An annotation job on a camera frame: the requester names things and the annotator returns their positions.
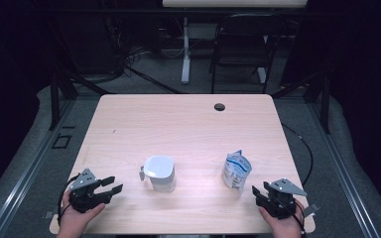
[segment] chair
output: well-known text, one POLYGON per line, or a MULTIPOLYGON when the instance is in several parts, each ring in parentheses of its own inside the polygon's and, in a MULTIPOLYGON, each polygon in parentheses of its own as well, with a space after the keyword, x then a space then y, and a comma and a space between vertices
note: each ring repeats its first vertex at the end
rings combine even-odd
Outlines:
POLYGON ((233 14, 218 23, 209 72, 211 93, 216 84, 216 66, 258 67, 267 69, 262 93, 266 92, 271 66, 285 21, 277 15, 233 14))

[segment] wooden table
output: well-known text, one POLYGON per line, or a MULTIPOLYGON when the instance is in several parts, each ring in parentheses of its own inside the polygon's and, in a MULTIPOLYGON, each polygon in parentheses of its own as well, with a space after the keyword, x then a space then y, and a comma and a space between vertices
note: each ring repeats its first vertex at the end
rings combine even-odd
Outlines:
MULTIPOLYGON (((259 94, 102 96, 70 178, 85 168, 124 184, 86 233, 266 233, 251 185, 264 194, 263 181, 288 178, 302 187, 274 102, 259 94), (216 111, 216 103, 225 110, 216 111), (253 168, 241 195, 221 178, 227 153, 238 150, 253 168), (153 191, 149 179, 139 178, 154 155, 175 161, 171 193, 153 191)), ((59 230, 55 217, 50 229, 59 230)), ((311 217, 306 230, 315 230, 311 217)))

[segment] dark background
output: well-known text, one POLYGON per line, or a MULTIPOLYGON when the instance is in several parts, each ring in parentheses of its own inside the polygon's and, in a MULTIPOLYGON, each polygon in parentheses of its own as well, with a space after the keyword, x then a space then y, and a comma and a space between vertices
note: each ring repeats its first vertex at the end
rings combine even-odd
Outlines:
MULTIPOLYGON (((86 63, 72 60, 74 56, 70 56, 68 47, 72 39, 65 39, 61 47, 43 19, 20 14, 35 8, 36 2, 32 2, 0 1, 0 177, 34 122, 39 108, 37 92, 50 84, 55 70, 60 65, 73 71, 89 69, 86 63)), ((153 6, 141 7, 160 6, 160 1, 146 2, 153 6)), ((361 167, 381 194, 381 2, 312 0, 308 11, 345 12, 349 17, 343 23, 303 21, 282 83, 300 80, 318 70, 329 56, 335 57, 335 68, 329 73, 331 95, 343 108, 361 167), (334 55, 335 41, 340 39, 344 39, 343 51, 334 55)), ((142 19, 125 24, 130 36, 143 40, 143 44, 145 39, 154 37, 154 21, 142 19), (140 36, 138 32, 149 35, 140 36)), ((70 30, 64 30, 67 36, 70 30)), ((110 51, 110 36, 100 37, 105 50, 99 51, 98 57, 107 60, 102 65, 117 65, 121 52, 110 51)), ((157 50, 157 44, 148 47, 157 50)), ((106 72, 118 69, 104 68, 106 72)))

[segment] desk leg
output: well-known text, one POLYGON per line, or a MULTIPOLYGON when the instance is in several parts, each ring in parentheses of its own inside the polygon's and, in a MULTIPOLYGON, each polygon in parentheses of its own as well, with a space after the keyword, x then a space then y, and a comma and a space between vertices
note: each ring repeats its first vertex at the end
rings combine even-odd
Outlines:
POLYGON ((265 83, 265 79, 267 77, 267 73, 265 72, 265 67, 258 67, 258 77, 259 77, 259 82, 265 83))
POLYGON ((182 69, 182 84, 190 83, 191 57, 190 57, 190 36, 188 18, 184 18, 184 67, 182 69))

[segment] gray carpet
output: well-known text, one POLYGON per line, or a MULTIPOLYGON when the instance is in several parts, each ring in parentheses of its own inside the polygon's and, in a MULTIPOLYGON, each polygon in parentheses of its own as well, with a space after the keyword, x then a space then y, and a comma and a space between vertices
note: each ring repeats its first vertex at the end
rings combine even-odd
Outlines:
MULTIPOLYGON (((169 59, 154 54, 142 54, 140 60, 132 66, 177 90, 187 93, 209 93, 209 59, 205 55, 204 49, 200 51, 193 49, 188 85, 181 84, 182 57, 169 59)), ((282 51, 275 60, 268 93, 280 89, 279 79, 285 61, 286 52, 282 51)), ((223 76, 226 80, 230 73, 236 73, 233 76, 244 75, 248 80, 256 78, 256 74, 252 75, 247 71, 224 71, 220 72, 219 76, 223 76)), ((98 85, 115 93, 168 93, 135 74, 130 76, 128 74, 127 71, 115 80, 98 85)), ((0 217, 5 207, 10 207, 13 211, 4 212, 4 215, 8 216, 3 219, 4 222, 0 222, 1 237, 55 237, 49 231, 51 220, 43 218, 43 215, 56 207, 59 193, 69 176, 98 101, 98 95, 88 88, 79 84, 76 88, 80 95, 76 101, 64 101, 62 98, 64 117, 54 132, 48 131, 51 125, 50 91, 45 88, 39 93, 41 108, 35 124, 14 157, 13 163, 0 180, 0 217), (66 149, 52 149, 57 136, 70 137, 66 149), (37 156, 42 162, 34 164, 37 156), (13 201, 11 203, 7 198, 11 196, 13 188, 19 185, 17 182, 24 178, 24 172, 32 164, 36 168, 31 177, 32 182, 23 183, 26 193, 19 195, 19 203, 13 201)), ((248 88, 232 85, 230 88, 220 89, 217 93, 259 93, 259 86, 248 88)), ((358 222, 361 218, 356 217, 353 204, 347 198, 347 191, 341 185, 333 154, 323 138, 321 128, 316 123, 318 119, 313 113, 316 107, 303 102, 300 97, 303 91, 301 88, 289 95, 290 97, 277 99, 275 102, 281 121, 304 138, 314 155, 314 167, 305 191, 308 193, 308 201, 317 202, 321 210, 315 216, 317 229, 308 237, 367 237, 358 222)), ((343 114, 334 100, 331 100, 329 123, 331 131, 329 137, 343 158, 352 182, 362 198, 361 201, 370 214, 376 234, 381 237, 381 197, 355 160, 343 114)), ((309 152, 298 136, 286 128, 283 130, 300 177, 304 179, 310 166, 309 152)), ((271 235, 262 234, 260 237, 271 237, 271 235)))

